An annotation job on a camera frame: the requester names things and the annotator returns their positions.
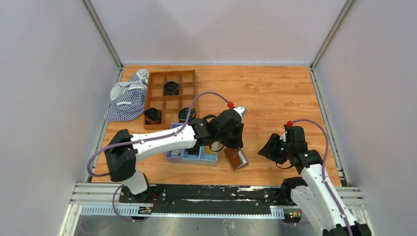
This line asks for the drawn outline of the brown leather card holder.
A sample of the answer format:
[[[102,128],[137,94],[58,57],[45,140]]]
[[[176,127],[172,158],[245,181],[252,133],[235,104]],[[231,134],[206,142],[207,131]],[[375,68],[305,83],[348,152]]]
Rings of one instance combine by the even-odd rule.
[[[248,161],[241,149],[224,149],[225,156],[234,171],[240,170],[248,166]]]

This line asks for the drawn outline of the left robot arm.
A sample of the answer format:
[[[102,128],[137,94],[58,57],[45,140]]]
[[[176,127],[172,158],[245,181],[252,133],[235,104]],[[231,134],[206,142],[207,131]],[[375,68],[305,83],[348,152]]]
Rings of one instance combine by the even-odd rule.
[[[121,182],[133,195],[149,190],[145,174],[136,169],[136,162],[149,156],[175,149],[191,149],[221,143],[232,149],[243,147],[243,115],[234,109],[225,110],[210,121],[196,118],[180,128],[148,134],[130,134],[120,130],[104,151],[110,180]]]

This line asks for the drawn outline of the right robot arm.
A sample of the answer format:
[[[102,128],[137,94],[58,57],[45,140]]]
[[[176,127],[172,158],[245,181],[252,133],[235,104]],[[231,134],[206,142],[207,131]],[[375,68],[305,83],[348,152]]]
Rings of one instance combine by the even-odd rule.
[[[348,210],[328,179],[324,161],[309,150],[304,138],[273,133],[259,155],[282,164],[289,161],[299,176],[283,180],[281,196],[295,203],[318,236],[370,236],[370,227],[360,223]]]

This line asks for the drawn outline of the gold VIP card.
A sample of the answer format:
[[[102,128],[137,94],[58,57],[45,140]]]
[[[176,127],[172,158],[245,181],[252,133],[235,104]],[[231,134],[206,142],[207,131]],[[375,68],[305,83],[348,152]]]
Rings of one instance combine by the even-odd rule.
[[[212,149],[211,149],[211,146],[205,146],[205,154],[207,154],[207,155],[216,155],[216,151],[213,151]]]

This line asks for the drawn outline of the blue three-compartment box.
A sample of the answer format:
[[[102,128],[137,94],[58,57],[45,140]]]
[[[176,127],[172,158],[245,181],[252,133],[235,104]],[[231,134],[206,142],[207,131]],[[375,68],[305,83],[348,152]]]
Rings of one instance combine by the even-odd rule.
[[[189,149],[175,149],[165,153],[170,163],[215,166],[218,160],[216,155],[205,154],[205,146]]]

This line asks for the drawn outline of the dark patterned rolled belt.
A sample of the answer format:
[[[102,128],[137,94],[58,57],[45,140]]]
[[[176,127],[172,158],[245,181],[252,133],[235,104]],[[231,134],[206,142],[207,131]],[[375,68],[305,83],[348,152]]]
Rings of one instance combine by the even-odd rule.
[[[181,109],[178,113],[178,119],[180,123],[185,123],[187,121],[191,121],[196,117],[196,110],[195,108],[192,108],[191,111],[189,111],[189,107],[185,107]]]

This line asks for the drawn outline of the brown wooden grid tray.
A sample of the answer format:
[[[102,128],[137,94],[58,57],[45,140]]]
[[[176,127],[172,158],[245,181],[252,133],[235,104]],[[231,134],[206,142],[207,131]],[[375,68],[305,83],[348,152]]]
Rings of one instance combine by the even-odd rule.
[[[179,83],[179,95],[164,96],[163,86],[168,81]],[[144,121],[144,129],[147,131],[168,129],[172,123],[179,123],[179,111],[190,106],[197,91],[195,70],[151,72],[145,110],[149,108],[161,110],[162,122],[161,124],[145,124]]]

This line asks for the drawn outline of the black rolled belt top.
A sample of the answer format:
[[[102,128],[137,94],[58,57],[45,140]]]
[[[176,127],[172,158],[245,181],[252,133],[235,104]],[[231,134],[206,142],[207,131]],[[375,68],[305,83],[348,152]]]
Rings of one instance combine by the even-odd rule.
[[[174,81],[168,81],[163,86],[163,94],[164,96],[179,95],[179,83]]]

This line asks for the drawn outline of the black rolled belt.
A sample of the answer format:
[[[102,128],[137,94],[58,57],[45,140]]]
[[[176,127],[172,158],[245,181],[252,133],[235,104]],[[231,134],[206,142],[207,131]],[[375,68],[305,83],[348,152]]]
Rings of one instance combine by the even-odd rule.
[[[149,108],[144,111],[145,124],[161,124],[162,111],[156,108]]]
[[[163,86],[163,94],[164,96],[179,95],[179,83],[174,81],[168,81]]]

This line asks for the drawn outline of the black rolled belt left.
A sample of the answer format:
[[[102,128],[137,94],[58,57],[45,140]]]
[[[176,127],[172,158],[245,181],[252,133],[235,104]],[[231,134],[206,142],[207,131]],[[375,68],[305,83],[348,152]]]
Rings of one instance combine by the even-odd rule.
[[[162,111],[156,108],[149,108],[144,111],[145,124],[161,124]]]

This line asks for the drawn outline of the striped blue white cloth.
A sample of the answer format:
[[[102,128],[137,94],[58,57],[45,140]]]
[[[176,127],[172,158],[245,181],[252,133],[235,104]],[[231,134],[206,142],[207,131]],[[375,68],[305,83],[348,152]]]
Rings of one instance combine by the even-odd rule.
[[[144,111],[148,94],[149,71],[137,70],[126,82],[118,82],[110,92],[110,106],[105,115],[107,122],[127,122],[138,118]]]

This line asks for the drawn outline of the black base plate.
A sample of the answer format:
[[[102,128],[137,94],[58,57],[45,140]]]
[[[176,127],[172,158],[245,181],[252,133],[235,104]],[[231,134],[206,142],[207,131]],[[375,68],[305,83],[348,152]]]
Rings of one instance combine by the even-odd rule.
[[[294,207],[280,187],[152,184],[134,195],[122,187],[119,203],[150,204],[156,213],[268,214],[271,207]]]

